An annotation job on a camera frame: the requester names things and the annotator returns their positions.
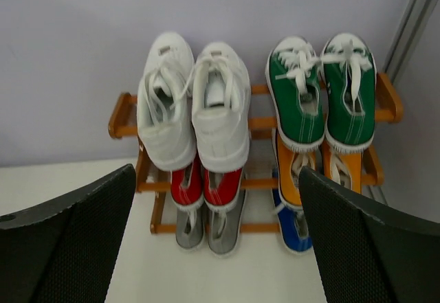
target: floor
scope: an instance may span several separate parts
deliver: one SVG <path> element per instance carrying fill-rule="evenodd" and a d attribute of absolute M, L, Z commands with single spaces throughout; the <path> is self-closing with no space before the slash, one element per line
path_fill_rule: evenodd
<path fill-rule="evenodd" d="M 83 186 L 134 159 L 0 168 L 0 215 Z M 207 245 L 180 251 L 173 235 L 152 236 L 154 194 L 135 195 L 106 303 L 325 301 L 313 252 L 295 256 L 275 234 L 242 235 L 236 254 L 214 257 Z M 270 193 L 249 192 L 244 222 L 275 221 Z M 175 209 L 166 202 L 163 222 Z"/>

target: white shoelace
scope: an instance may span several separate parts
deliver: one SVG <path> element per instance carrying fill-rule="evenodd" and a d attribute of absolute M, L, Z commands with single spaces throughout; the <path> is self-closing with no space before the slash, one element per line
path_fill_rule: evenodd
<path fill-rule="evenodd" d="M 340 171 L 346 174 L 348 178 L 350 177 L 350 172 L 348 168 L 345 166 L 344 162 L 342 162 L 342 160 L 333 152 L 330 158 L 331 178 L 333 179 L 334 182 L 341 185 L 341 176 L 339 173 Z"/>
<path fill-rule="evenodd" d="M 220 237 L 221 234 L 223 233 L 224 229 L 225 229 L 225 225 L 226 225 L 226 212 L 215 212 L 215 214 L 217 214 L 219 216 L 218 218 L 218 228 L 217 228 L 217 233 L 216 233 L 216 237 Z"/>
<path fill-rule="evenodd" d="M 190 220 L 190 227 L 191 230 L 193 230 L 195 223 L 197 222 L 197 211 L 196 210 L 191 210 L 188 212 L 188 218 Z"/>
<path fill-rule="evenodd" d="M 234 64 L 225 56 L 212 56 L 207 55 L 197 60 L 191 73 L 186 81 L 185 87 L 181 94 L 176 98 L 175 103 L 181 100 L 190 90 L 193 84 L 194 77 L 200 71 L 206 71 L 208 74 L 210 71 L 219 71 L 223 77 L 226 77 L 226 88 L 225 88 L 225 107 L 229 108 L 231 105 L 231 95 L 232 87 L 234 84 L 234 74 L 238 74 L 239 69 L 237 69 Z"/>
<path fill-rule="evenodd" d="M 313 160 L 308 153 L 302 153 L 296 157 L 295 161 L 291 165 L 291 171 L 295 174 L 294 185 L 296 187 L 298 187 L 298 176 L 300 175 L 301 169 L 304 166 L 310 166 L 312 164 L 313 164 Z M 280 204 L 275 207 L 273 213 L 278 214 L 285 207 L 286 207 L 286 205 L 281 201 Z"/>
<path fill-rule="evenodd" d="M 342 49 L 335 50 L 334 53 L 328 53 L 321 56 L 324 64 L 339 63 L 342 68 L 347 65 L 351 69 L 351 102 L 355 109 L 355 101 L 359 95 L 360 79 L 362 72 L 368 71 L 373 66 L 367 56 L 354 51 L 353 41 L 342 45 Z"/>
<path fill-rule="evenodd" d="M 163 122 L 168 122 L 168 115 L 164 103 L 159 99 L 154 91 L 154 83 L 159 76 L 161 76 L 165 82 L 173 80 L 173 78 L 170 77 L 169 72 L 176 73 L 177 76 L 182 79 L 182 81 L 185 81 L 184 69 L 180 63 L 173 58 L 165 58 L 156 68 L 146 73 L 144 77 L 144 93 L 148 108 L 150 110 L 151 119 L 153 120 L 155 126 L 160 123 L 158 120 L 159 113 L 155 108 L 155 104 L 159 106 L 162 112 Z"/>
<path fill-rule="evenodd" d="M 289 71 L 283 75 L 275 76 L 275 80 L 283 78 L 294 78 L 300 95 L 307 93 L 306 77 L 310 76 L 310 70 L 320 62 L 318 57 L 312 56 L 308 48 L 299 51 L 284 50 L 278 54 L 278 59 L 289 68 Z"/>

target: shoe tongue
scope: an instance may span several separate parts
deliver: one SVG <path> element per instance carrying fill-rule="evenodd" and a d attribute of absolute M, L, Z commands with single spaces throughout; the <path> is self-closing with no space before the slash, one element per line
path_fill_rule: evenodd
<path fill-rule="evenodd" d="M 205 91 L 205 106 L 224 106 L 226 84 L 218 71 L 208 74 L 208 85 Z"/>
<path fill-rule="evenodd" d="M 161 75 L 159 75 L 153 82 L 153 89 L 156 93 L 162 90 L 168 97 L 173 96 L 169 86 L 166 84 L 164 78 Z"/>

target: shoe rack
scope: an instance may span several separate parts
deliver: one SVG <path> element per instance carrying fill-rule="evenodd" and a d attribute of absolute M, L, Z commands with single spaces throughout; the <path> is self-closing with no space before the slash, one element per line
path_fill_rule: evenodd
<path fill-rule="evenodd" d="M 269 93 L 267 85 L 252 85 L 252 95 Z M 388 76 L 380 73 L 377 75 L 376 99 L 378 108 L 375 111 L 376 122 L 396 123 L 402 119 L 404 110 L 402 101 L 397 95 Z M 109 121 L 109 134 L 114 139 L 123 137 L 137 137 L 138 128 L 136 125 L 136 103 L 137 96 L 130 93 L 121 93 Z M 271 139 L 272 129 L 276 127 L 275 117 L 254 117 L 249 119 L 249 127 L 252 132 L 252 139 Z M 175 233 L 175 224 L 162 224 L 162 213 L 164 210 L 165 195 L 170 190 L 169 174 L 158 172 L 157 181 L 147 183 L 151 163 L 139 137 L 139 151 L 136 164 L 136 192 L 155 192 L 155 203 L 151 214 L 150 231 L 152 234 Z M 361 155 L 354 155 L 353 162 L 358 162 L 358 169 L 361 170 L 360 181 L 363 186 L 380 186 L 384 182 L 384 173 L 380 165 L 374 146 L 371 145 Z M 278 187 L 278 180 L 273 178 L 265 179 L 244 179 L 241 188 L 246 190 L 271 190 Z M 241 225 L 241 232 L 247 233 L 269 233 L 279 232 L 278 223 L 248 223 Z"/>

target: yellow canvas shoe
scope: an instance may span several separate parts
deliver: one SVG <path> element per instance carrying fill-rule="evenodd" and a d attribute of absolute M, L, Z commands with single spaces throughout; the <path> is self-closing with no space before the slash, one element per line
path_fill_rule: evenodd
<path fill-rule="evenodd" d="M 338 154 L 325 140 L 322 143 L 324 175 L 357 193 L 362 193 L 362 154 Z"/>
<path fill-rule="evenodd" d="M 278 166 L 278 191 L 281 202 L 292 210 L 301 210 L 303 205 L 298 189 L 298 176 L 303 166 L 316 169 L 315 152 L 293 152 L 284 145 L 276 129 L 272 131 L 272 146 Z"/>

